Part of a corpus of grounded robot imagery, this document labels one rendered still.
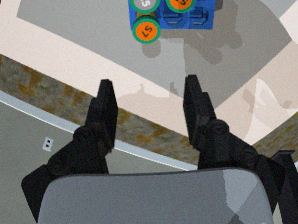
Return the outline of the blue tube rack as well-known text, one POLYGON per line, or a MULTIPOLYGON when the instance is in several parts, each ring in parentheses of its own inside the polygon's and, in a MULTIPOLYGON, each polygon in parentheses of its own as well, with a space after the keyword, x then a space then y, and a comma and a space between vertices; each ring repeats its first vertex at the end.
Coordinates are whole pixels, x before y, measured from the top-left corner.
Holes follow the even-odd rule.
MULTIPOLYGON (((215 11, 216 0, 196 0, 193 10, 186 13, 177 13, 172 11, 166 4, 165 0, 161 0, 158 8, 155 10, 156 17, 160 23, 161 29, 208 29, 212 30, 214 11, 215 11), (202 13, 201 13, 202 12, 202 13), (208 16, 207 16, 208 15, 208 16), (175 16, 175 17, 170 17, 175 16), (179 22, 178 22, 179 21, 179 22), (177 22, 177 23, 167 23, 177 22), (194 24, 194 23, 202 24, 194 24)), ((129 5, 129 16, 130 16, 130 27, 132 31, 133 23, 136 19, 135 10, 132 9, 130 2, 129 5)))

